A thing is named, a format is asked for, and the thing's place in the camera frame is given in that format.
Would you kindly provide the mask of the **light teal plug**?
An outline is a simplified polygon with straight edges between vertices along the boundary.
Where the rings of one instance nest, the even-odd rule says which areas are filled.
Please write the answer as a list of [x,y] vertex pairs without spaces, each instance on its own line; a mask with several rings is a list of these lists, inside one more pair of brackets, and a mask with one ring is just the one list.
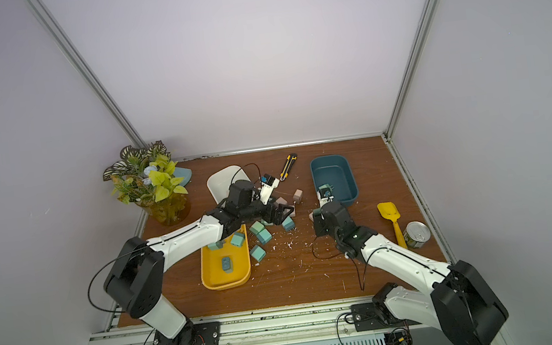
[[212,243],[212,244],[209,244],[209,245],[208,245],[208,249],[209,249],[210,251],[215,251],[215,250],[220,250],[220,249],[222,249],[223,246],[224,246],[224,241],[222,240],[222,241],[218,241],[218,242],[214,242],[214,243]]

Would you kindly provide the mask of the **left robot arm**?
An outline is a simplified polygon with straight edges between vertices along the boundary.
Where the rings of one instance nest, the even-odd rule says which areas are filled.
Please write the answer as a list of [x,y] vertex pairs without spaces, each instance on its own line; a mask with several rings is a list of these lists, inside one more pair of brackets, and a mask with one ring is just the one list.
[[228,196],[196,222],[150,240],[131,238],[117,258],[107,263],[103,289],[124,313],[153,327],[156,339],[190,345],[193,322],[162,293],[165,272],[195,251],[233,235],[242,225],[262,220],[281,225],[294,210],[273,197],[280,179],[264,175],[260,183],[237,180]]

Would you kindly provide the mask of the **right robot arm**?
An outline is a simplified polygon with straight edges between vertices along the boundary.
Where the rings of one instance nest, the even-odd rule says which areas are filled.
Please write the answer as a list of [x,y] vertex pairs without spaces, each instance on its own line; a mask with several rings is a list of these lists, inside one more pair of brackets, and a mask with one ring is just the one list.
[[338,201],[315,209],[312,217],[316,236],[332,237],[349,259],[386,271],[422,295],[407,301],[401,286],[380,290],[372,300],[382,321],[434,327],[453,345],[491,345],[508,320],[508,310],[470,263],[438,262],[402,248],[374,229],[358,226]]

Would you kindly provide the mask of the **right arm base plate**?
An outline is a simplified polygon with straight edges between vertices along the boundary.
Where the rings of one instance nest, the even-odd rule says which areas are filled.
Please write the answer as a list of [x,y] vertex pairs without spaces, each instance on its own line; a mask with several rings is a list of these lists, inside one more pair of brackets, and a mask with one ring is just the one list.
[[372,302],[352,304],[350,317],[352,317],[351,322],[358,332],[399,328],[404,324],[403,320],[386,314]]

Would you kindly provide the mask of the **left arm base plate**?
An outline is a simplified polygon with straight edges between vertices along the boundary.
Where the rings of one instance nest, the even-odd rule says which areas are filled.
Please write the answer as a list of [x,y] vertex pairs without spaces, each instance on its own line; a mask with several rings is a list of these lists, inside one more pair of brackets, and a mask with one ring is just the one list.
[[186,324],[173,339],[156,331],[152,345],[219,345],[220,328],[219,321]]

